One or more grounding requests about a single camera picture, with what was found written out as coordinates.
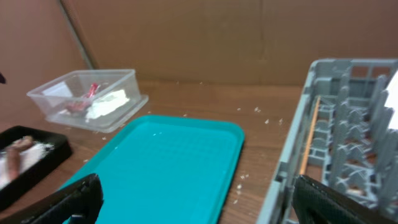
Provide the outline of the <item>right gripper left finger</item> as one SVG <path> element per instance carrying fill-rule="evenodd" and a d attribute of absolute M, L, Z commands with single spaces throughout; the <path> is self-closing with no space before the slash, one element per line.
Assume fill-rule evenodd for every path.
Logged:
<path fill-rule="evenodd" d="M 2 219 L 1 224 L 95 223 L 103 203 L 100 178 L 90 174 Z"/>

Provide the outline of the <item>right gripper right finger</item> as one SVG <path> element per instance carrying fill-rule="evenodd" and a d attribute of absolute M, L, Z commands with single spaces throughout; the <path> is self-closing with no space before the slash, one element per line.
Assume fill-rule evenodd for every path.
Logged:
<path fill-rule="evenodd" d="M 300 224 L 395 224 L 307 175 L 296 178 L 292 205 Z"/>

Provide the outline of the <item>brown walnut food scrap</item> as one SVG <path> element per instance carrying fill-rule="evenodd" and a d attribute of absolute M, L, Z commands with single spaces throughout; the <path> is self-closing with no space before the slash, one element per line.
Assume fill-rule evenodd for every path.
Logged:
<path fill-rule="evenodd" d="M 18 139 L 13 142 L 11 145 L 14 149 L 18 151 L 25 151 L 29 148 L 31 148 L 34 145 L 34 139 L 32 136 L 24 136 L 21 139 Z"/>

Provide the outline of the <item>orange carrot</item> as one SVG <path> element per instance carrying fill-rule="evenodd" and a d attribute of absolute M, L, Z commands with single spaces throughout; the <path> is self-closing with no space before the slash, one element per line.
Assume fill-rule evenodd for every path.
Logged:
<path fill-rule="evenodd" d="M 7 152 L 7 174 L 10 181 L 16 179 L 20 174 L 21 157 L 18 148 L 8 147 Z"/>

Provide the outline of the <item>red snack wrapper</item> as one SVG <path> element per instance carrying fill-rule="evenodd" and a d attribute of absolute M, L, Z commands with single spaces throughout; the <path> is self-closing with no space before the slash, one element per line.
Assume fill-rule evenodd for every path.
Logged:
<path fill-rule="evenodd" d="M 87 108 L 91 105 L 91 99 L 96 95 L 100 85 L 92 83 L 88 93 L 83 95 L 82 100 L 72 101 L 66 104 L 66 110 L 69 113 L 84 113 Z"/>

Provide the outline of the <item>white napkin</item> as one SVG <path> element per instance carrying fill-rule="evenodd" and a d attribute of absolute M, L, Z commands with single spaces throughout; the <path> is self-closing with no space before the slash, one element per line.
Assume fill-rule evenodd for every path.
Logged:
<path fill-rule="evenodd" d="M 124 90 L 113 91 L 104 97 L 95 100 L 87 109 L 85 119 L 97 119 L 101 116 L 106 116 L 114 110 L 125 105 L 130 99 L 126 96 Z"/>

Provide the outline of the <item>wooden chopstick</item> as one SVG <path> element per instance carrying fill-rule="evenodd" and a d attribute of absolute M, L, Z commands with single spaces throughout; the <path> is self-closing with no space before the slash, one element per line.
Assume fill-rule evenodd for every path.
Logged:
<path fill-rule="evenodd" d="M 305 150 L 304 150 L 304 153 L 303 153 L 300 170 L 298 172 L 299 175 L 304 175 L 305 172 L 306 172 L 306 169 L 307 169 L 308 156 L 310 154 L 310 148 L 311 148 L 311 145 L 312 145 L 313 133 L 314 133 L 314 130 L 315 130 L 315 125 L 317 123 L 319 105 L 320 105 L 320 97 L 317 98 L 315 106 L 314 106 L 314 109 L 313 109 L 312 120 L 311 120 L 311 123 L 310 123 L 310 128 L 308 130 L 307 142 L 306 142 L 306 145 L 305 145 Z"/>

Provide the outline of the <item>white cup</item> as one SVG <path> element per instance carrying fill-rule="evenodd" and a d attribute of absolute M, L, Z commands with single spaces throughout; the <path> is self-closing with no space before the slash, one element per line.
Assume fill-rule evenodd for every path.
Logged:
<path fill-rule="evenodd" d="M 392 108 L 394 110 L 389 122 L 389 129 L 398 130 L 398 71 L 395 72 L 386 90 L 388 91 L 389 96 L 387 97 L 385 107 Z"/>

